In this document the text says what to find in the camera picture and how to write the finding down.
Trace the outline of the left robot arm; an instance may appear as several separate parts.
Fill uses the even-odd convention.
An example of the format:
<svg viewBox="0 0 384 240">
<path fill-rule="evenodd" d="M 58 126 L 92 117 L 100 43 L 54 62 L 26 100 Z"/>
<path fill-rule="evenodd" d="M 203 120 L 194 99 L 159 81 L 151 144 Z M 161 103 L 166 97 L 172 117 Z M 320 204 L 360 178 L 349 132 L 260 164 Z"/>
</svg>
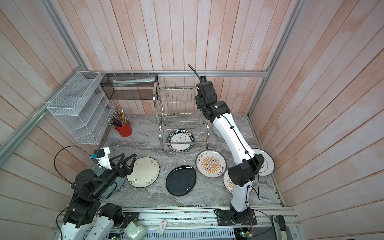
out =
<svg viewBox="0 0 384 240">
<path fill-rule="evenodd" d="M 63 210 L 65 215 L 59 240 L 82 240 L 96 214 L 99 217 L 87 235 L 88 240 L 103 240 L 113 227 L 122 228 L 127 225 L 121 206 L 111 203 L 102 206 L 100 199 L 117 178 L 132 174 L 136 159 L 136 154 L 128 157 L 120 154 L 110 160 L 111 169 L 104 170 L 100 175 L 91 169 L 77 175 L 71 185 L 74 190 L 72 200 Z"/>
</svg>

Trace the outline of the steel dish rack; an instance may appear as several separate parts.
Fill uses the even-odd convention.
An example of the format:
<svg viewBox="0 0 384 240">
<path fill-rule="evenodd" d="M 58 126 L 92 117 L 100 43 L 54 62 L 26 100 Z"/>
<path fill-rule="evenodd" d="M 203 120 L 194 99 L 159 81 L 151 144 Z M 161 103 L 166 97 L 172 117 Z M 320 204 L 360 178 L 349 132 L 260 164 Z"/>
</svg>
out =
<svg viewBox="0 0 384 240">
<path fill-rule="evenodd" d="M 191 132 L 195 137 L 193 147 L 201 145 L 205 149 L 208 148 L 209 121 L 197 108 L 196 95 L 196 87 L 160 88 L 159 84 L 156 84 L 153 102 L 159 128 L 158 138 L 162 150 L 170 150 L 167 145 L 167 137 L 175 130 Z"/>
</svg>

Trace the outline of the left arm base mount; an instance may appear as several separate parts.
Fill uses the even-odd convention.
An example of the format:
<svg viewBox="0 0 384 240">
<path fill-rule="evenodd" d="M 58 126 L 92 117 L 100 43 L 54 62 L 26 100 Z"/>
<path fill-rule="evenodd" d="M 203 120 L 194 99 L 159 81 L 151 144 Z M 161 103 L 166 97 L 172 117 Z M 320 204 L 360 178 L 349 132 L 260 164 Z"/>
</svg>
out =
<svg viewBox="0 0 384 240">
<path fill-rule="evenodd" d="M 122 227 L 126 228 L 129 223 L 131 223 L 133 220 L 137 221 L 139 218 L 139 212 L 124 212 L 124 220 L 122 223 Z"/>
</svg>

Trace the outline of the pale green glass plate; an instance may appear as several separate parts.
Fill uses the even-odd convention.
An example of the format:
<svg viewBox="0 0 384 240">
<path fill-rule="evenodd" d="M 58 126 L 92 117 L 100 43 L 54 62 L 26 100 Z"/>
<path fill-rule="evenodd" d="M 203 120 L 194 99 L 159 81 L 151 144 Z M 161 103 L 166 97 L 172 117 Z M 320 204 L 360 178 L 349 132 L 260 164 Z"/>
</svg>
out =
<svg viewBox="0 0 384 240">
<path fill-rule="evenodd" d="M 97 176 L 100 176 L 104 173 L 104 170 L 100 167 L 94 167 L 94 172 Z M 112 185 L 102 194 L 102 198 L 106 199 L 109 195 L 113 194 L 115 191 L 118 191 L 125 182 L 125 178 L 117 177 L 117 179 L 112 183 Z"/>
</svg>

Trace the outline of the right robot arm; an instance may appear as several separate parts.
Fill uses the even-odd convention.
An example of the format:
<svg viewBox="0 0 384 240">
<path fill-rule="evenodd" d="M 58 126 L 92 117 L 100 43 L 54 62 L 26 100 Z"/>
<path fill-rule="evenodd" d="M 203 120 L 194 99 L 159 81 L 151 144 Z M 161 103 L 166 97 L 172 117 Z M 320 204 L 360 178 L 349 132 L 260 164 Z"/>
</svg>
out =
<svg viewBox="0 0 384 240">
<path fill-rule="evenodd" d="M 234 192 L 227 215 L 237 224 L 251 212 L 250 192 L 265 159 L 247 144 L 227 104 L 218 101 L 212 82 L 201 80 L 197 84 L 196 104 L 205 118 L 219 130 L 232 153 L 235 166 L 228 169 L 228 174 L 234 183 Z"/>
</svg>

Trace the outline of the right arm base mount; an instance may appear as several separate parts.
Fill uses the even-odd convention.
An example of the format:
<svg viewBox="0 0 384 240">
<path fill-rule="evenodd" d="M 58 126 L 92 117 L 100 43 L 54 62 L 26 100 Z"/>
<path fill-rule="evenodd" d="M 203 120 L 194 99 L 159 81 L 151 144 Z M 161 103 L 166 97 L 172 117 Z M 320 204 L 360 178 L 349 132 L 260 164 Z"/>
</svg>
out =
<svg viewBox="0 0 384 240">
<path fill-rule="evenodd" d="M 255 211 L 250 208 L 241 213 L 234 210 L 215 209 L 214 214 L 217 217 L 219 226 L 257 225 Z"/>
</svg>

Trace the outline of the cream floral plate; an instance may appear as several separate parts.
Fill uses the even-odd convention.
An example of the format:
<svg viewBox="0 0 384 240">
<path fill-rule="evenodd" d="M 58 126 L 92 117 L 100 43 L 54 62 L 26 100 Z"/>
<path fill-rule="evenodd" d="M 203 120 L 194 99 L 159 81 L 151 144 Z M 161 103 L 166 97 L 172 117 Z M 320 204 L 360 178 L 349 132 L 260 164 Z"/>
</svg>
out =
<svg viewBox="0 0 384 240">
<path fill-rule="evenodd" d="M 127 180 L 135 188 L 146 188 L 157 180 L 159 174 L 159 163 L 153 158 L 143 157 L 135 161 L 133 172 L 127 175 Z"/>
</svg>

